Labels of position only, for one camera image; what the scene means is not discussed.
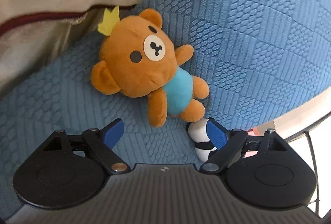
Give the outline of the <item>black white panda plush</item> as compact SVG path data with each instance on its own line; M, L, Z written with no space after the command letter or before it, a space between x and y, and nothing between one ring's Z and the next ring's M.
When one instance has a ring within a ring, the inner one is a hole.
M227 129L213 118L203 118L194 123L188 123L187 133L194 141L196 154L201 162L206 162L221 150L237 133L247 132L242 129Z

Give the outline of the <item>brown teddy bear blue shirt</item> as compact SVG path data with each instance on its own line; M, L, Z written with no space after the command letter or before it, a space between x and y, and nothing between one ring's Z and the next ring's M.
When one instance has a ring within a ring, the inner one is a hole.
M194 48L176 48L162 26L161 14L152 8L124 19L118 7L105 9L98 25L105 38L91 70L91 84L104 95L147 97L153 127L163 126L168 115L197 122L204 117L201 100L208 97L209 86L181 67Z

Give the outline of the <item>blue textured chair cushion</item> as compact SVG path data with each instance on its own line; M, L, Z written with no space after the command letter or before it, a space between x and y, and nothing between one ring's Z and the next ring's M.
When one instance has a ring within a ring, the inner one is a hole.
M330 0L144 0L174 44L190 44L184 69L210 86L207 117L249 129L297 108L330 87ZM102 36L93 31L1 100L1 217L21 206L18 167L55 130L69 134L121 118L114 150L135 163L198 163L185 123L153 128L146 101L105 96L89 80Z

